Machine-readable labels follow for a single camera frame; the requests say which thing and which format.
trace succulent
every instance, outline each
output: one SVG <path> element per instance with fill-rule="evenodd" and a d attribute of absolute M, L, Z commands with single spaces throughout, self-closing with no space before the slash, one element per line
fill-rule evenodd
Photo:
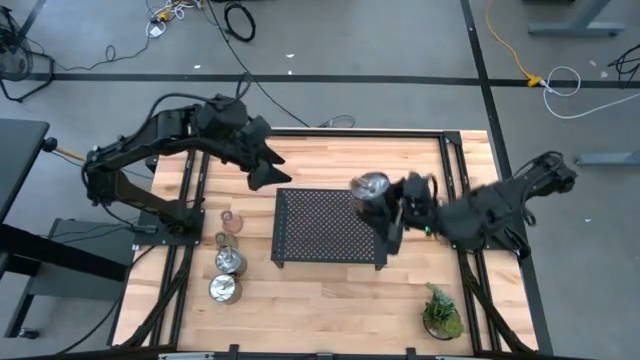
<path fill-rule="evenodd" d="M 422 314 L 424 322 L 429 328 L 437 330 L 442 337 L 459 337 L 464 327 L 453 299 L 431 283 L 427 283 L 426 286 L 433 295 L 431 301 L 425 304 L 426 308 Z"/>

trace metal canister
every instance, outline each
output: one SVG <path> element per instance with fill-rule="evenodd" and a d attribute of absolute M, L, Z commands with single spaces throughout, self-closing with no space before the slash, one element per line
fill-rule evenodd
<path fill-rule="evenodd" d="M 216 302 L 231 305 L 242 296 L 242 285 L 235 276 L 221 274 L 211 280 L 209 295 Z"/>
<path fill-rule="evenodd" d="M 247 259 L 240 254 L 238 249 L 227 246 L 218 252 L 216 267 L 224 274 L 241 276 L 247 271 Z"/>

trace desk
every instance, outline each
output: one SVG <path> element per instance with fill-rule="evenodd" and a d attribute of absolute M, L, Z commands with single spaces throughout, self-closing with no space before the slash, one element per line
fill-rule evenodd
<path fill-rule="evenodd" d="M 278 187 L 346 189 L 352 177 L 367 171 L 384 171 L 392 181 L 416 171 L 434 173 L 441 184 L 438 197 L 447 201 L 439 141 L 412 137 L 409 131 L 396 133 L 403 134 L 401 138 L 387 136 L 388 131 L 364 130 L 303 130 L 323 136 L 296 135 L 295 130 L 280 133 L 287 131 L 289 136 L 273 136 L 267 142 L 286 159 L 280 169 L 293 177 L 289 184 L 252 192 L 236 166 L 211 160 L 203 239 L 193 257 L 178 349 L 227 351 L 230 344 L 239 344 L 242 352 L 404 354 L 407 347 L 414 347 L 418 354 L 471 354 L 457 254 L 423 232 L 405 232 L 400 254 L 389 256 L 381 271 L 370 265 L 293 262 L 278 269 L 270 257 Z M 452 133 L 461 139 L 471 187 L 495 181 L 487 133 Z M 449 149 L 453 165 L 452 179 L 447 180 L 459 195 L 463 187 L 453 144 L 442 146 Z M 152 186 L 155 194 L 178 198 L 185 159 L 178 154 L 159 161 Z M 194 168 L 199 168 L 197 160 Z M 196 177 L 190 189 L 195 189 Z M 222 230 L 219 219 L 224 210 L 244 218 L 239 248 L 249 264 L 241 278 L 242 298 L 230 306 L 215 303 L 208 294 L 209 282 L 217 275 L 214 234 Z M 114 344 L 131 336 L 156 302 L 166 253 L 166 247 L 155 249 L 131 271 Z M 507 251 L 484 253 L 498 310 L 525 344 L 537 348 L 517 259 Z M 462 337 L 438 341 L 424 330 L 421 314 L 429 298 L 427 281 L 456 299 L 466 329 Z M 172 309 L 170 304 L 165 314 L 164 342 Z M 477 301 L 476 311 L 483 347 L 489 349 L 485 316 Z"/>

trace metal cup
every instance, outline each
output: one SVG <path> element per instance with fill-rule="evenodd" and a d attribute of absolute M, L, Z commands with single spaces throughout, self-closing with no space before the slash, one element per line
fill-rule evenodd
<path fill-rule="evenodd" d="M 209 283 L 209 295 L 216 302 L 231 305 L 242 296 L 242 285 L 235 276 L 221 274 Z"/>

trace white cable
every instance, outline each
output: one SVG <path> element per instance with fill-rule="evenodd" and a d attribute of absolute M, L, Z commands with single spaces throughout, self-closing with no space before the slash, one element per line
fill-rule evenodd
<path fill-rule="evenodd" d="M 578 86 L 576 86 L 576 89 L 574 91 L 569 92 L 569 93 L 561 93 L 561 92 L 558 92 L 558 91 L 556 91 L 555 89 L 553 89 L 551 87 L 551 77 L 553 76 L 553 74 L 557 70 L 560 70 L 560 69 L 570 71 L 576 76 L 576 79 L 578 80 Z M 564 119 L 564 120 L 581 118 L 583 116 L 592 114 L 592 113 L 594 113 L 596 111 L 600 111 L 600 110 L 606 109 L 606 108 L 611 107 L 611 106 L 622 104 L 624 102 L 627 102 L 627 101 L 629 101 L 631 99 L 634 99 L 634 98 L 637 98 L 637 97 L 640 96 L 640 93 L 637 93 L 635 95 L 631 95 L 631 96 L 626 97 L 624 99 L 621 99 L 621 100 L 618 100 L 618 101 L 614 101 L 612 103 L 605 104 L 605 105 L 599 106 L 599 107 L 597 107 L 595 109 L 591 109 L 589 111 L 583 112 L 582 114 L 564 116 L 564 115 L 559 115 L 556 112 L 554 112 L 553 110 L 551 110 L 551 106 L 549 106 L 549 102 L 547 101 L 547 93 L 551 93 L 551 94 L 554 94 L 554 95 L 557 95 L 557 96 L 562 96 L 562 97 L 570 97 L 570 96 L 573 96 L 573 95 L 577 94 L 578 91 L 580 90 L 580 85 L 582 84 L 582 79 L 580 78 L 580 74 L 578 74 L 577 71 L 575 71 L 574 69 L 572 69 L 572 68 L 570 68 L 568 66 L 558 66 L 558 67 L 555 67 L 553 70 L 551 70 L 551 72 L 549 73 L 549 76 L 547 76 L 547 81 L 543 80 L 543 81 L 540 82 L 540 84 L 542 86 L 544 86 L 544 88 L 545 88 L 542 91 L 542 98 L 544 99 L 544 104 L 547 107 L 547 110 L 549 110 L 549 112 L 551 114 L 553 114 L 553 116 L 555 116 L 555 117 L 557 117 L 559 119 Z"/>

